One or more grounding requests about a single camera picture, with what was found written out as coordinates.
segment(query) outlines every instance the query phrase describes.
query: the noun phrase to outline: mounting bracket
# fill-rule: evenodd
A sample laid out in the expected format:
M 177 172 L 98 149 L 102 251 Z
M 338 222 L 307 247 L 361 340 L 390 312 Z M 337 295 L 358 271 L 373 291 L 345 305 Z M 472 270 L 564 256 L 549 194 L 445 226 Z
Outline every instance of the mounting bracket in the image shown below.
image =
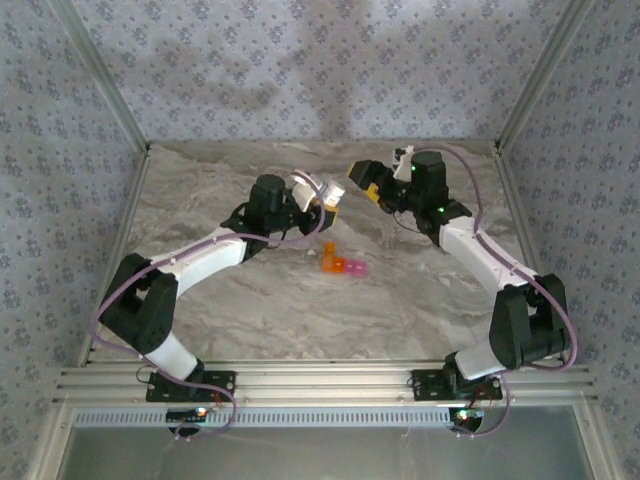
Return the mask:
M 442 370 L 412 370 L 410 383 L 416 402 L 502 399 L 502 388 L 495 378 L 482 378 L 452 391 Z
M 236 388 L 236 372 L 226 370 L 205 370 L 198 383 L 224 388 L 233 394 Z M 229 403 L 224 395 L 215 398 L 214 392 L 202 388 L 189 388 L 177 385 L 158 373 L 149 376 L 146 400 L 149 403 Z

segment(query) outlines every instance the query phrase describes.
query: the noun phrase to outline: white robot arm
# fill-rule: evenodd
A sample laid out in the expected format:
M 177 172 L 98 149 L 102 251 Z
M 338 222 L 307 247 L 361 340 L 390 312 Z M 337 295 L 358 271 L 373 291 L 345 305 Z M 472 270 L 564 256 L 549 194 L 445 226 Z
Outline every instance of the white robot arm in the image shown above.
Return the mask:
M 447 356 L 442 388 L 455 394 L 491 374 L 518 369 L 569 347 L 562 318 L 526 278 L 539 283 L 566 311 L 562 282 L 520 265 L 482 229 L 476 230 L 471 212 L 449 197 L 441 153 L 398 149 L 393 168 L 363 160 L 354 163 L 348 175 L 384 212 L 410 211 L 420 233 L 456 257 L 494 302 L 488 337 Z
M 308 234 L 329 228 L 335 220 L 344 189 L 333 181 L 324 184 L 303 172 L 294 178 L 297 184 L 290 189 L 278 176 L 261 175 L 251 189 L 249 201 L 196 242 L 151 258 L 136 253 L 126 256 L 105 298 L 148 265 L 164 265 L 118 297 L 100 317 L 100 323 L 162 371 L 178 380 L 198 382 L 204 369 L 202 362 L 172 332 L 178 297 L 220 270 L 252 258 L 267 245 L 265 237 L 273 233 L 282 233 L 283 239 L 292 228 Z M 313 182 L 315 190 L 304 179 Z M 316 191 L 322 195 L 322 206 Z

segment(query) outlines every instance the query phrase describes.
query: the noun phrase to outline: marble surface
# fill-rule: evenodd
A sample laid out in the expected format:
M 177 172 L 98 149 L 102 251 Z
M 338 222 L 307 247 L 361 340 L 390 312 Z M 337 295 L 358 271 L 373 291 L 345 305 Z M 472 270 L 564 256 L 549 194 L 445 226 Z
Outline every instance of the marble surface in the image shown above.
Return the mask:
M 263 251 L 192 287 L 179 299 L 176 335 L 204 360 L 260 358 L 440 359 L 488 332 L 492 305 L 454 257 L 400 228 L 346 177 L 356 160 L 389 162 L 403 142 L 154 145 L 126 251 L 151 256 L 215 229 L 261 173 L 293 167 L 331 176 L 347 191 L 336 224 L 295 248 Z M 484 228 L 521 259 L 488 149 L 468 156 L 484 202 Z M 451 194 L 475 212 L 471 182 L 445 154 Z M 402 218 L 412 227 L 410 215 Z M 366 260 L 369 275 L 325 274 L 326 241 Z M 113 338 L 105 331 L 106 338 Z M 97 348 L 92 360 L 121 358 Z

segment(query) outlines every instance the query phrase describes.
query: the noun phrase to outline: wallpaper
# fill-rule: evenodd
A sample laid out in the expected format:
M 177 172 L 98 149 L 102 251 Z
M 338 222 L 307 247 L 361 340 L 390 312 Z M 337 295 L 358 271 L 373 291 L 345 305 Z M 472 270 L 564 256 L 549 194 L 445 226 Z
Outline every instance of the wallpaper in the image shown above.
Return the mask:
M 75 361 L 137 154 L 46 2 L 0 4 L 0 478 Z
M 564 0 L 74 0 L 149 140 L 495 138 Z
M 630 478 L 640 478 L 639 52 L 640 4 L 597 1 L 508 155 Z

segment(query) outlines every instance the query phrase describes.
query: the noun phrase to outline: purple cable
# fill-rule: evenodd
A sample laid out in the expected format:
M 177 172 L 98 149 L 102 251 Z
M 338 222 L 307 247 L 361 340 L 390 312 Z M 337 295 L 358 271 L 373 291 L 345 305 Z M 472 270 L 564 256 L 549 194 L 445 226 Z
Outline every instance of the purple cable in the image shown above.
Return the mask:
M 313 189 L 314 193 L 316 194 L 316 198 L 318 199 L 318 204 L 320 206 L 320 219 L 318 220 L 318 225 L 316 225 L 316 227 L 309 232 L 307 235 L 301 237 L 301 238 L 296 238 L 296 239 L 291 239 L 291 240 L 279 240 L 279 239 L 275 239 L 275 238 L 269 238 L 269 237 L 263 237 L 260 235 L 254 235 L 251 233 L 228 233 L 225 235 L 220 235 L 219 237 L 214 237 L 214 238 L 207 238 L 206 240 L 203 240 L 202 242 L 199 242 L 195 245 L 192 245 L 191 247 L 183 250 L 182 252 L 178 253 L 175 257 L 173 258 L 167 258 L 165 260 L 160 260 L 156 263 L 153 263 L 145 268 L 143 268 L 142 270 L 140 270 L 139 272 L 135 273 L 134 275 L 132 275 L 129 279 L 127 279 L 122 285 L 120 285 L 111 295 L 109 295 L 109 297 L 102 303 L 102 305 L 100 305 L 100 307 L 98 308 L 98 310 L 96 311 L 95 315 L 93 315 L 93 317 L 91 317 L 91 320 L 89 322 L 89 335 L 91 335 L 91 338 L 93 339 L 94 342 L 107 347 L 107 348 L 111 348 L 114 350 L 118 350 L 120 352 L 124 352 L 128 355 L 133 355 L 136 356 L 138 358 L 140 358 L 141 360 L 144 360 L 147 364 L 149 364 L 149 366 L 157 368 L 158 373 L 160 375 L 162 375 L 163 377 L 165 377 L 166 379 L 170 380 L 173 383 L 176 383 L 178 385 L 182 385 L 185 387 L 190 387 L 190 388 L 201 388 L 201 389 L 205 389 L 205 390 L 211 390 L 213 392 L 217 392 L 217 393 L 221 393 L 222 395 L 224 395 L 225 397 L 227 397 L 232 405 L 233 405 L 233 410 L 231 412 L 231 416 L 229 417 L 229 420 L 227 421 L 227 423 L 225 423 L 222 427 L 220 427 L 219 429 L 216 430 L 212 430 L 210 433 L 201 433 L 200 435 L 198 435 L 198 437 L 211 437 L 211 436 L 215 436 L 215 435 L 219 435 L 225 431 L 227 431 L 232 423 L 235 420 L 236 417 L 236 411 L 238 409 L 238 404 L 236 403 L 235 398 L 233 397 L 233 395 L 231 394 L 231 392 L 229 392 L 228 390 L 224 389 L 224 388 L 220 388 L 217 387 L 215 385 L 207 385 L 206 383 L 192 383 L 192 382 L 187 382 L 184 380 L 180 380 L 176 377 L 174 377 L 173 375 L 171 375 L 170 373 L 162 370 L 160 367 L 158 367 L 157 365 L 155 365 L 151 360 L 149 360 L 148 358 L 144 357 L 143 355 L 140 355 L 138 352 L 136 352 L 133 348 L 130 347 L 125 347 L 123 345 L 118 345 L 117 343 L 114 342 L 109 342 L 107 340 L 102 339 L 99 335 L 98 335 L 98 323 L 100 320 L 100 317 L 102 317 L 102 315 L 104 315 L 104 312 L 106 312 L 106 310 L 113 304 L 113 302 L 116 301 L 116 299 L 122 295 L 129 287 L 131 287 L 133 284 L 135 284 L 138 280 L 140 280 L 142 277 L 144 277 L 145 275 L 147 275 L 149 272 L 152 272 L 153 270 L 156 270 L 158 268 L 162 268 L 165 265 L 171 263 L 172 261 L 180 261 L 183 260 L 197 252 L 199 252 L 200 250 L 202 250 L 203 248 L 206 248 L 210 245 L 216 244 L 218 242 L 223 242 L 225 240 L 235 240 L 235 239 L 248 239 L 248 240 L 259 240 L 262 242 L 267 242 L 267 243 L 273 243 L 276 245 L 287 245 L 287 246 L 292 246 L 292 245 L 297 245 L 299 243 L 301 243 L 302 241 L 317 235 L 320 232 L 320 229 L 322 228 L 322 225 L 324 224 L 324 220 L 326 217 L 326 211 L 325 211 L 325 206 L 324 206 L 324 202 L 322 200 L 322 194 L 320 192 L 320 190 L 315 186 L 313 180 L 306 174 L 299 172 L 299 171 L 295 171 L 292 173 L 292 175 L 297 176 L 302 178 L 305 182 L 307 182 L 307 184 Z M 176 429 L 176 439 L 180 439 L 181 437 L 178 435 L 178 432 L 180 431 L 181 428 L 185 428 L 187 426 L 187 424 L 182 424 L 181 426 L 179 426 Z
M 520 270 L 518 267 L 514 267 L 509 263 L 507 259 L 505 259 L 502 255 L 496 252 L 487 242 L 482 238 L 482 235 L 476 233 L 476 238 L 478 239 L 478 243 L 482 245 L 482 247 L 491 254 L 496 260 L 498 260 L 502 265 L 509 269 L 513 269 L 513 271 L 520 276 L 520 278 L 529 282 L 529 284 L 535 288 L 540 294 L 547 299 L 547 301 L 551 304 L 551 306 L 555 309 L 556 312 L 562 318 L 562 322 L 564 323 L 565 328 L 567 329 L 567 333 L 569 334 L 569 341 L 571 342 L 571 348 L 569 349 L 569 358 L 562 365 L 557 367 L 549 367 L 547 365 L 538 365 L 536 363 L 532 363 L 531 366 L 533 368 L 537 368 L 538 370 L 547 370 L 550 372 L 561 372 L 563 370 L 567 370 L 570 368 L 576 361 L 576 357 L 578 356 L 578 338 L 576 336 L 575 327 L 571 323 L 571 319 L 567 312 L 564 311 L 562 305 L 549 293 L 549 291 L 540 285 L 533 277 L 527 275 L 525 272 Z

